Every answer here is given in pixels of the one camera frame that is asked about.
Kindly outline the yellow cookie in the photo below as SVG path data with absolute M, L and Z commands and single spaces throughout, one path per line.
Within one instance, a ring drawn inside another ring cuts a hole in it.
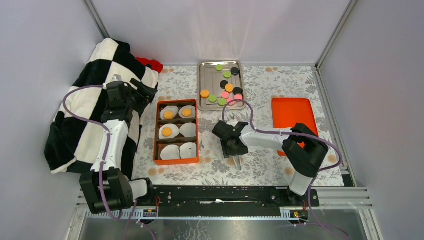
M 170 127 L 164 127 L 161 134 L 163 137 L 170 137 L 173 134 L 173 130 Z
M 232 93 L 234 91 L 234 86 L 230 83 L 226 84 L 224 87 L 225 91 L 228 93 Z
M 185 108 L 185 109 L 183 109 L 182 110 L 182 112 L 181 112 L 181 114 L 184 116 L 184 117 L 187 117 L 187 118 L 189 118 L 189 117 L 191 117 L 192 116 L 192 110 L 190 109 L 190 108 Z
M 207 89 L 200 91 L 200 96 L 202 99 L 207 99 L 210 96 L 210 92 Z
M 171 119 L 174 118 L 174 113 L 172 111 L 169 111 L 169 110 L 165 111 L 164 114 L 163 114 L 163 118 L 165 120 L 171 120 Z

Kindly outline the stainless steel tray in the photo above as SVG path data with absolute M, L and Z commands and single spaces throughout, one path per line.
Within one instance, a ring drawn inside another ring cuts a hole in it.
M 216 65 L 223 65 L 222 71 L 216 71 Z M 231 68 L 239 68 L 239 75 L 232 75 L 231 78 L 224 78 L 223 72 L 230 72 Z M 221 94 L 226 92 L 225 89 L 220 87 L 221 81 L 228 81 L 229 84 L 232 84 L 234 87 L 242 88 L 243 90 L 243 99 L 246 98 L 247 92 L 245 90 L 242 64 L 236 60 L 229 61 L 212 61 L 212 62 L 202 62 L 198 65 L 197 68 L 197 92 L 198 92 L 198 108 L 201 111 L 218 111 L 222 110 L 223 107 L 219 106 L 218 99 L 221 98 Z M 208 90 L 210 95 L 217 96 L 217 102 L 210 103 L 208 98 L 201 98 L 201 90 Z M 230 97 L 234 99 L 234 94 L 229 93 Z

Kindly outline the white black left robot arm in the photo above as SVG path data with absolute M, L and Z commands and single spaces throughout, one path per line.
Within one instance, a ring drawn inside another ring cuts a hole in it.
M 106 107 L 100 121 L 89 123 L 102 128 L 103 136 L 97 159 L 89 172 L 81 174 L 80 185 L 93 214 L 107 213 L 119 220 L 123 210 L 140 202 L 148 206 L 157 199 L 154 185 L 149 178 L 131 180 L 122 170 L 124 148 L 129 139 L 135 113 L 143 110 L 157 93 L 155 87 L 132 87 L 115 80 L 99 85 L 106 91 Z

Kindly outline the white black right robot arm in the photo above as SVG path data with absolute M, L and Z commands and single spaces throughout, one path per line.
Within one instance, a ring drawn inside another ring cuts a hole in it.
M 305 124 L 293 128 L 257 129 L 248 122 L 229 124 L 220 120 L 212 133 L 220 139 L 226 158 L 239 157 L 250 152 L 250 147 L 262 147 L 285 153 L 294 168 L 287 191 L 287 201 L 293 206 L 307 199 L 307 191 L 318 175 L 331 143 L 318 137 Z

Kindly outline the white paper cookie liner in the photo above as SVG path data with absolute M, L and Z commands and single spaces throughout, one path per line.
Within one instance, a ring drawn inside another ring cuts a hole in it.
M 160 152 L 161 160 L 177 160 L 180 157 L 180 147 L 174 144 L 165 146 Z
M 179 114 L 179 108 L 177 106 L 168 105 L 160 111 L 161 120 L 172 120 Z
M 179 128 L 180 134 L 185 138 L 192 138 L 197 136 L 197 125 L 195 123 L 184 123 Z
M 173 123 L 163 125 L 158 131 L 159 139 L 174 139 L 180 134 L 180 129 Z
M 179 147 L 179 153 L 181 159 L 192 159 L 197 157 L 197 145 L 193 142 L 187 142 Z
M 183 119 L 195 118 L 196 113 L 196 107 L 193 105 L 185 105 L 178 112 L 179 116 Z

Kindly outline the red cloth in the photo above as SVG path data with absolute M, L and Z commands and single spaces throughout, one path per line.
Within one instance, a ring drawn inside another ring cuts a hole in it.
M 158 72 L 159 74 L 163 71 L 164 69 L 164 65 L 157 61 L 157 60 L 149 60 L 147 58 L 141 58 L 141 57 L 136 57 L 136 60 L 141 63 L 142 65 L 144 65 L 145 67 L 148 67 L 150 69 L 152 69 L 153 71 Z

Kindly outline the green cookie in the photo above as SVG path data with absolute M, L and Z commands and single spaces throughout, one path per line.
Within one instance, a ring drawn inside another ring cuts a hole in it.
M 216 70 L 216 71 L 218 71 L 218 72 L 222 71 L 222 70 L 223 70 L 223 65 L 221 65 L 221 64 L 217 64 L 217 65 L 215 66 L 215 70 Z
M 223 77 L 229 79 L 232 77 L 232 73 L 230 71 L 223 72 Z
M 211 94 L 211 95 L 209 95 L 209 97 L 208 97 L 208 101 L 209 101 L 211 104 L 216 103 L 216 102 L 217 102 L 217 100 L 218 100 L 218 97 L 217 97 L 216 95 L 214 95 L 214 94 Z
M 218 99 L 218 105 L 219 106 L 221 106 L 221 107 L 224 107 L 224 106 L 226 106 L 227 105 L 227 99 L 225 99 L 225 98 L 219 98 Z

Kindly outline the pink cookie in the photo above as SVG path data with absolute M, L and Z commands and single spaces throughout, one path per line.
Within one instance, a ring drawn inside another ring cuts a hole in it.
M 233 99 L 233 98 L 227 98 L 226 99 L 226 102 L 227 102 L 227 104 L 229 105 L 229 106 L 233 106 L 235 103 L 236 103 L 236 101 Z
M 223 99 L 228 99 L 230 97 L 230 94 L 227 91 L 224 91 L 220 96 Z
M 235 94 L 234 95 L 234 100 L 236 103 L 242 103 L 243 102 L 243 96 L 241 94 Z

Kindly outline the orange cookie box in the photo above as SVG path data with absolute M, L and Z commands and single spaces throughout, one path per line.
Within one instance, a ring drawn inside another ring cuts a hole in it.
M 157 103 L 153 161 L 158 166 L 197 164 L 198 105 L 195 99 Z

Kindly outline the black white checkered blanket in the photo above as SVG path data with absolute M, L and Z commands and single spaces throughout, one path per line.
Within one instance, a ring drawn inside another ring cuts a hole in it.
M 100 121 L 106 109 L 106 91 L 99 88 L 115 75 L 147 87 L 159 86 L 159 73 L 142 65 L 130 53 L 126 42 L 106 38 L 96 45 L 83 71 L 70 90 L 77 90 L 60 106 L 50 125 L 44 156 L 52 174 L 89 172 L 95 163 L 103 138 L 100 126 L 80 120 Z

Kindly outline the orange box lid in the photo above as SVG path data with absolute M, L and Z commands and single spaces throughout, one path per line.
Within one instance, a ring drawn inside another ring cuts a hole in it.
M 306 98 L 277 97 L 271 100 L 274 128 L 293 128 L 297 123 L 305 124 L 319 135 L 311 102 Z

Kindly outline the black cookie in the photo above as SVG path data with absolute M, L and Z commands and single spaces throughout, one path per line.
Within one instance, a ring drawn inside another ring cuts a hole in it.
M 232 67 L 232 68 L 230 69 L 230 72 L 231 72 L 231 74 L 232 74 L 233 76 L 238 76 L 238 75 L 240 74 L 240 69 L 239 69 L 239 68 L 237 68 L 237 67 Z
M 243 89 L 240 87 L 234 87 L 232 92 L 234 95 L 243 95 Z
M 225 87 L 226 87 L 226 85 L 228 84 L 229 82 L 227 81 L 227 80 L 222 80 L 221 82 L 220 82 L 220 87 L 222 88 L 222 89 L 225 89 Z

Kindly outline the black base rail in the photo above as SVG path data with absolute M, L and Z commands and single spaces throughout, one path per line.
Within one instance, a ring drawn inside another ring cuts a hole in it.
M 316 190 L 297 196 L 275 186 L 157 185 L 137 200 L 139 208 L 158 210 L 159 217 L 282 217 L 282 210 L 305 211 L 319 207 Z

